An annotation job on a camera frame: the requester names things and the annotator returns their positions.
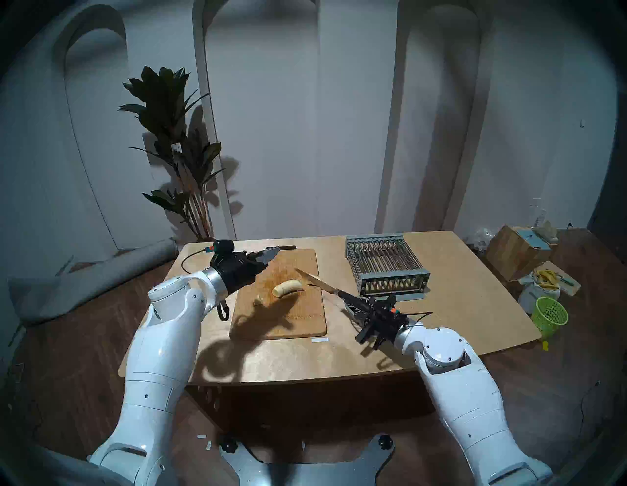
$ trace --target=black knob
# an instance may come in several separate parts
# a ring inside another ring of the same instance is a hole
[[[213,251],[215,253],[231,253],[235,250],[233,240],[216,240],[213,242]]]
[[[394,442],[392,442],[392,438],[389,435],[382,434],[381,437],[379,437],[379,445],[383,450],[390,450],[393,444]]]
[[[233,454],[237,450],[237,442],[232,437],[226,437],[220,444],[220,447],[227,454]]]

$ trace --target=potted plant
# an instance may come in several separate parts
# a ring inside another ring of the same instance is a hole
[[[203,144],[198,131],[185,131],[185,114],[201,99],[189,103],[194,93],[183,99],[185,84],[189,78],[183,68],[173,72],[161,68],[159,74],[145,66],[142,78],[129,79],[124,87],[144,105],[122,105],[119,110],[136,114],[142,126],[156,137],[155,151],[140,147],[160,158],[172,168],[177,177],[178,188],[174,191],[151,191],[144,197],[166,211],[183,218],[198,241],[213,241],[213,227],[206,202],[207,183],[221,172],[211,172],[222,145],[220,142]]]

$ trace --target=green basket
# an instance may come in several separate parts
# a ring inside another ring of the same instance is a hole
[[[535,301],[534,313],[531,320],[540,329],[542,338],[551,337],[555,332],[568,322],[568,312],[566,309],[550,297],[540,297]]]

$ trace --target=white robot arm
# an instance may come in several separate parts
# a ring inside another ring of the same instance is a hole
[[[532,485],[550,468],[517,446],[497,384],[467,341],[452,329],[409,319],[394,346],[412,354],[440,420],[455,437],[477,485]]]
[[[254,282],[279,251],[273,247],[233,253],[232,241],[220,241],[214,247],[221,244],[222,251],[216,249],[211,267],[172,278],[148,293],[148,317],[135,334],[127,359],[118,424],[90,458],[131,484],[178,483],[169,458],[172,418],[194,369],[200,323],[229,294]],[[192,280],[199,281],[204,291],[192,288]]]

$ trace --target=cutting board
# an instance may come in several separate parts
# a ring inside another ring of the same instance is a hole
[[[282,250],[257,275],[252,285],[242,287],[237,294],[231,339],[260,341],[289,337],[322,336],[327,333],[322,306],[322,291],[307,285],[294,267],[318,275],[315,250]],[[279,283],[291,279],[300,280],[304,291],[293,292],[276,298],[272,289]],[[255,304],[260,296],[261,305]]]

